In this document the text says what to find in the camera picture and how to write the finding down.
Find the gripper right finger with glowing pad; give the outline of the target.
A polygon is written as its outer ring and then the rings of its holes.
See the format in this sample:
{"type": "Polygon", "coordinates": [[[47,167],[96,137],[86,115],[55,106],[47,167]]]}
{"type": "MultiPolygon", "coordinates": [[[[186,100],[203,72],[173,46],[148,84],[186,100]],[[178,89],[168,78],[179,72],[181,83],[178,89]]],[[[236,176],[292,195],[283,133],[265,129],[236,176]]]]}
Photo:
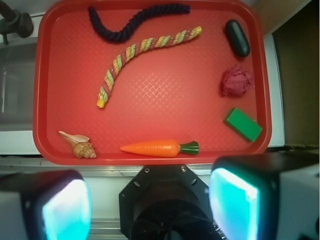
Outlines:
{"type": "Polygon", "coordinates": [[[317,240],[320,157],[286,151],[223,156],[212,166],[209,203],[228,240],[317,240]]]}

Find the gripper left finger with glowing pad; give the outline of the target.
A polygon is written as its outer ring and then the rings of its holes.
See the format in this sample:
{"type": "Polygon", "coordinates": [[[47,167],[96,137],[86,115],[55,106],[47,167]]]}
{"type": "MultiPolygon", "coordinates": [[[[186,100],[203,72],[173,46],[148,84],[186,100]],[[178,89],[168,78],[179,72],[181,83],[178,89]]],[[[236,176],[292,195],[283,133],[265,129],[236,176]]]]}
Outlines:
{"type": "Polygon", "coordinates": [[[78,171],[0,178],[2,240],[86,240],[90,229],[90,187],[78,171]]]}

